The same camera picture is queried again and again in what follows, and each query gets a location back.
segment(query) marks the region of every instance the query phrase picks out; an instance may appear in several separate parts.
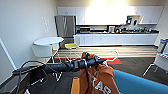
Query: stainless steel refrigerator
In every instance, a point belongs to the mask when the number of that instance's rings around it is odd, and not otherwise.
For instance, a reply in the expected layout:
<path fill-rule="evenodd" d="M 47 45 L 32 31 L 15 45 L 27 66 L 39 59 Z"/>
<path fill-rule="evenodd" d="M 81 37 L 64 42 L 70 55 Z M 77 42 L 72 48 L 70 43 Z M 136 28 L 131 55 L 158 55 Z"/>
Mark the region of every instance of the stainless steel refrigerator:
<path fill-rule="evenodd" d="M 60 48 L 65 48 L 66 43 L 74 43 L 76 33 L 76 16 L 55 16 L 58 37 L 64 38 Z"/>

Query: kitchen cabinet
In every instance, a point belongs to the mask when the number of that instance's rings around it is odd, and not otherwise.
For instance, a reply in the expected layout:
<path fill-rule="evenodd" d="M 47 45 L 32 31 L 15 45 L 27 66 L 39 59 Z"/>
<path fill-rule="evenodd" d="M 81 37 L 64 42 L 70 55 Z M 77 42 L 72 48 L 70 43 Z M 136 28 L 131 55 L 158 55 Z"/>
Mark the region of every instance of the kitchen cabinet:
<path fill-rule="evenodd" d="M 93 45 L 108 45 L 108 34 L 93 34 Z"/>
<path fill-rule="evenodd" d="M 157 34 L 143 34 L 143 38 L 139 40 L 139 45 L 153 45 L 157 38 Z"/>
<path fill-rule="evenodd" d="M 125 35 L 123 45 L 132 45 L 132 36 L 133 36 L 133 34 Z"/>
<path fill-rule="evenodd" d="M 91 46 L 93 45 L 93 39 L 91 34 L 80 35 L 80 46 Z"/>
<path fill-rule="evenodd" d="M 157 38 L 154 34 L 77 34 L 79 46 L 105 45 L 154 45 Z"/>
<path fill-rule="evenodd" d="M 74 43 L 80 45 L 80 35 L 73 35 Z"/>
<path fill-rule="evenodd" d="M 85 24 L 86 25 L 107 25 L 105 7 L 85 7 Z"/>
<path fill-rule="evenodd" d="M 146 6 L 139 24 L 157 24 L 163 8 L 163 6 Z"/>
<path fill-rule="evenodd" d="M 117 39 L 117 34 L 111 34 L 109 35 L 108 43 L 110 45 L 115 45 L 116 44 L 116 39 Z"/>
<path fill-rule="evenodd" d="M 142 39 L 143 34 L 132 34 L 132 41 L 130 45 L 140 45 L 139 40 Z"/>
<path fill-rule="evenodd" d="M 106 25 L 121 25 L 126 22 L 127 14 L 125 7 L 106 7 L 106 13 L 103 15 L 103 20 Z"/>
<path fill-rule="evenodd" d="M 93 45 L 100 45 L 101 44 L 100 40 L 101 40 L 100 34 L 93 35 Z"/>
<path fill-rule="evenodd" d="M 126 14 L 127 15 L 144 15 L 145 6 L 127 6 Z"/>
<path fill-rule="evenodd" d="M 76 25 L 85 25 L 85 7 L 76 7 Z"/>
<path fill-rule="evenodd" d="M 57 7 L 58 15 L 76 15 L 76 7 Z"/>
<path fill-rule="evenodd" d="M 125 37 L 125 34 L 117 34 L 116 35 L 117 37 L 116 37 L 116 45 L 123 45 L 123 43 L 124 43 L 124 37 Z"/>
<path fill-rule="evenodd" d="M 101 35 L 101 40 L 100 43 L 101 45 L 109 45 L 109 35 L 108 34 L 103 34 Z"/>

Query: round table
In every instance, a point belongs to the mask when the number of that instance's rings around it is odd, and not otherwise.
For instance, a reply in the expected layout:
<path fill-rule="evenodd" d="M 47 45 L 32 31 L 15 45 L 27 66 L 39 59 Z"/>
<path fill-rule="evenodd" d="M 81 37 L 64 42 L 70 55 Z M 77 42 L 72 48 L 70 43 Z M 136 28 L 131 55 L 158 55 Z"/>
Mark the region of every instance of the round table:
<path fill-rule="evenodd" d="M 38 39 L 34 42 L 36 45 L 49 45 L 62 42 L 64 39 L 62 37 L 47 37 Z"/>

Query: white wall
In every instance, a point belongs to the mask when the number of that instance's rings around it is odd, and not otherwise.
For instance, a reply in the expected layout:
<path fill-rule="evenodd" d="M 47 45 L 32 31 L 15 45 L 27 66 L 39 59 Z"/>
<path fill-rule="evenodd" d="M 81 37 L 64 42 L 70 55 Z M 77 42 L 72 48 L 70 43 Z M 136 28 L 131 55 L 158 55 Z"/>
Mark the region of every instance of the white wall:
<path fill-rule="evenodd" d="M 0 1 L 0 38 L 17 68 L 37 59 L 31 49 L 35 40 L 57 36 L 54 15 L 56 0 Z"/>
<path fill-rule="evenodd" d="M 0 84 L 12 75 L 14 69 L 16 69 L 16 66 L 0 38 Z"/>
<path fill-rule="evenodd" d="M 161 38 L 168 39 L 168 0 L 166 2 L 165 8 L 162 12 L 159 23 L 157 24 L 156 30 L 159 30 L 159 35 L 155 41 L 155 45 L 158 46 Z"/>

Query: countertop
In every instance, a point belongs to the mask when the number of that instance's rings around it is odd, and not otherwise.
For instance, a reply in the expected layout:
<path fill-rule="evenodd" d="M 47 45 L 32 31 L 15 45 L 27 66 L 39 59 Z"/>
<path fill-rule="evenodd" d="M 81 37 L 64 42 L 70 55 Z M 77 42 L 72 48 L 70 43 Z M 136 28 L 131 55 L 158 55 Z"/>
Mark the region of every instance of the countertop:
<path fill-rule="evenodd" d="M 157 34 L 158 31 L 152 32 L 133 32 L 133 31 L 122 31 L 120 33 L 110 33 L 110 32 L 89 32 L 89 33 L 76 33 L 76 34 Z"/>

